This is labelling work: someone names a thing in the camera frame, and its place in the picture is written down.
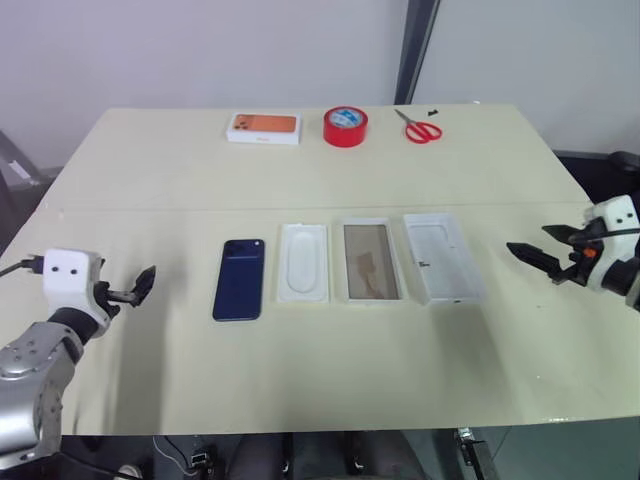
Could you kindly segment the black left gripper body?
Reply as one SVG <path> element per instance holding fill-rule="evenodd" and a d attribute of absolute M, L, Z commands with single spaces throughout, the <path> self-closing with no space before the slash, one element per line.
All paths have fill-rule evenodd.
<path fill-rule="evenodd" d="M 112 305 L 110 303 L 109 288 L 109 282 L 96 282 L 93 289 L 94 299 L 97 305 L 106 313 L 108 317 L 115 317 L 120 312 L 120 307 L 118 305 Z"/>

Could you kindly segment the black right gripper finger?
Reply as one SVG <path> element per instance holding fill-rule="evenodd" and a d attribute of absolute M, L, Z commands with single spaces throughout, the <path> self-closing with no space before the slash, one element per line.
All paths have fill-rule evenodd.
<path fill-rule="evenodd" d="M 555 284 L 568 280 L 559 259 L 545 253 L 542 249 L 528 243 L 517 242 L 507 242 L 506 247 L 519 261 L 542 271 Z"/>
<path fill-rule="evenodd" d="M 584 231 L 569 225 L 545 225 L 542 230 L 556 241 L 566 245 L 578 245 L 585 242 Z"/>

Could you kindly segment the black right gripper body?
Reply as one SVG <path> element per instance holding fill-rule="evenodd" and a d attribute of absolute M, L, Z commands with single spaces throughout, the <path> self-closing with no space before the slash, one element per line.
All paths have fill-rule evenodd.
<path fill-rule="evenodd" d="M 581 230 L 584 231 L 585 242 L 569 245 L 572 251 L 568 258 L 572 264 L 564 271 L 569 281 L 586 286 L 604 251 L 604 243 L 600 235 L 606 232 L 606 225 L 602 219 L 594 219 Z"/>

